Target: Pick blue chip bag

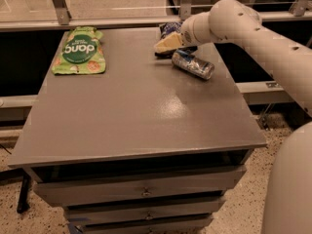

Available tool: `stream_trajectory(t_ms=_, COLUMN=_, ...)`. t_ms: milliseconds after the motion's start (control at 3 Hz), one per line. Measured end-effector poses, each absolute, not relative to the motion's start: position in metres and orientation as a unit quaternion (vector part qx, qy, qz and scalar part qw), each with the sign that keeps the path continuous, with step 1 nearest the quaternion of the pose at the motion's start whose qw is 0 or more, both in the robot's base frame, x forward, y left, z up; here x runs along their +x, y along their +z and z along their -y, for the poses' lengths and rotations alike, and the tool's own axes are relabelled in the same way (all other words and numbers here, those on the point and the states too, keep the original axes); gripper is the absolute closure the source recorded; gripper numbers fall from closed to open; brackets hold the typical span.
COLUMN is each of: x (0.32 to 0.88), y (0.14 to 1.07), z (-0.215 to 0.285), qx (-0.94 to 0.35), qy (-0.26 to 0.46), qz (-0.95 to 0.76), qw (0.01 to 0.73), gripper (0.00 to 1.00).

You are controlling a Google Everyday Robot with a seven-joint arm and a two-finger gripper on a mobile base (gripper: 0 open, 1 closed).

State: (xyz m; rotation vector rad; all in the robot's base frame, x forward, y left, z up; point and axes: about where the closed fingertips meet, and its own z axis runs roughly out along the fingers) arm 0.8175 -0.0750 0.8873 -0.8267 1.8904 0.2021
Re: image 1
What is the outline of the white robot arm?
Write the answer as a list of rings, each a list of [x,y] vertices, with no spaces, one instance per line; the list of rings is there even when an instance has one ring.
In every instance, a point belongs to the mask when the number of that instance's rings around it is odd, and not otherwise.
[[[252,57],[307,113],[312,113],[312,50],[262,25],[260,14],[220,0],[186,19],[154,46],[158,54],[209,42],[232,43]],[[312,234],[312,123],[281,145],[271,169],[261,234]]]

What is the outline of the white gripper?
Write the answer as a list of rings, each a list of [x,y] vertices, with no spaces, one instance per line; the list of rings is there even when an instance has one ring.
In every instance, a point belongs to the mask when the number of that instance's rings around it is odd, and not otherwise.
[[[213,41],[210,29],[210,13],[200,13],[186,19],[180,33],[172,32],[154,45],[156,53],[165,53],[182,46],[200,46]]]

